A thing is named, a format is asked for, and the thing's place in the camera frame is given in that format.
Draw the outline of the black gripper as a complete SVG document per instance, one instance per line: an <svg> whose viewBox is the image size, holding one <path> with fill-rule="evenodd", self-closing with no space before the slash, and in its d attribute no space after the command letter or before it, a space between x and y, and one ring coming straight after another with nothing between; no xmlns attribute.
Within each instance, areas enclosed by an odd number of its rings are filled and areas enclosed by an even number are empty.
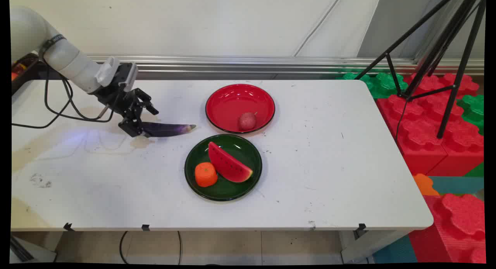
<svg viewBox="0 0 496 269"><path fill-rule="evenodd" d="M149 122L142 122L141 107L145 108L152 115L158 115L159 111L151 103L151 97L140 88L131 91L124 91L124 85L110 85L95 91L93 95L102 103L110 115L107 120L112 120L115 114L123 117L118 123L118 127L126 132L130 137L135 138L142 135L150 138L150 134L145 131Z"/></svg>

